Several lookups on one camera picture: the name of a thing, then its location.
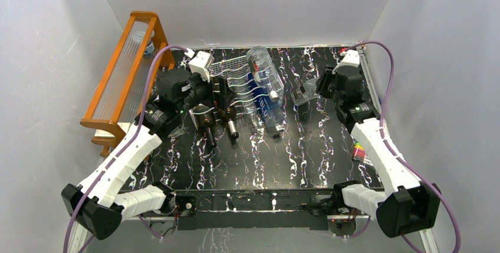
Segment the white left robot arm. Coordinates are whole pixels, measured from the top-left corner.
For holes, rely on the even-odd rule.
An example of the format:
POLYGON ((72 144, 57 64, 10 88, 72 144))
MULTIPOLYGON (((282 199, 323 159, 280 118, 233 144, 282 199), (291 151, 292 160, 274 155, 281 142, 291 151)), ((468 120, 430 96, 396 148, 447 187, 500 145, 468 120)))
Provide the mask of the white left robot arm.
POLYGON ((131 217, 149 211, 173 213, 175 192, 160 182, 125 194, 119 191, 146 156, 182 124, 188 110, 200 104, 210 110, 221 109, 233 95, 223 76, 204 78, 184 68, 167 71, 103 163, 79 184, 69 183, 61 191, 70 222, 104 240, 131 217))

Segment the square clear bottle black cap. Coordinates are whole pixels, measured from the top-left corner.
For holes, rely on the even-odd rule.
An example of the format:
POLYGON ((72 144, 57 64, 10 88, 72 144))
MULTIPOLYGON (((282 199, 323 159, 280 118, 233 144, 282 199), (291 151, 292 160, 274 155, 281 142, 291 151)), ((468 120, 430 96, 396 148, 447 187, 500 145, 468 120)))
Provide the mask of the square clear bottle black cap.
POLYGON ((320 80, 320 77, 309 79, 294 90, 291 94, 294 105, 301 106, 315 98, 327 98, 328 93, 319 89, 320 80))

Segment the dark wine bottle brown label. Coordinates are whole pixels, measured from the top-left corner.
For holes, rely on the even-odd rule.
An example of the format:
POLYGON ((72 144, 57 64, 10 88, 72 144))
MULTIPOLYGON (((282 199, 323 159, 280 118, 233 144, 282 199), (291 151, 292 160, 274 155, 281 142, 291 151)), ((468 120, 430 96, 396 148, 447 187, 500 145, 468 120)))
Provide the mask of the dark wine bottle brown label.
POLYGON ((228 131, 229 140, 232 145, 235 145, 237 139, 239 138, 239 133, 236 129, 236 110, 234 107, 228 107, 223 110, 219 110, 219 117, 222 123, 225 124, 228 131))

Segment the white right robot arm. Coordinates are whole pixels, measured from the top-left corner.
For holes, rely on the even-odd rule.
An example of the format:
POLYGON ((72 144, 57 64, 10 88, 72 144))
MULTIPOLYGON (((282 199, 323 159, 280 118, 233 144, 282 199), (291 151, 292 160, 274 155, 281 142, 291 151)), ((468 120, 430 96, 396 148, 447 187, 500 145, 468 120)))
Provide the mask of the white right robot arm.
POLYGON ((334 186, 333 209, 347 214, 353 208, 371 216, 389 238, 409 234, 435 225, 440 200, 433 191, 401 163, 402 156, 389 150, 389 137, 380 125, 381 115, 361 90, 363 75, 351 65, 327 67, 316 82, 317 93, 332 99, 338 120, 358 141, 382 181, 377 192, 359 182, 334 186))

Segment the round clear bottle white cap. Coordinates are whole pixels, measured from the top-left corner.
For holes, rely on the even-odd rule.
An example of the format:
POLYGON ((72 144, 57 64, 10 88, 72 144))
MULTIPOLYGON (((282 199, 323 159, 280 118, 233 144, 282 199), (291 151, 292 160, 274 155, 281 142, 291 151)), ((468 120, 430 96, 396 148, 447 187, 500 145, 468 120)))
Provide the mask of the round clear bottle white cap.
POLYGON ((246 54, 252 78, 250 88, 256 100, 269 100, 271 105, 282 106, 284 84, 273 60, 265 47, 253 47, 246 54))

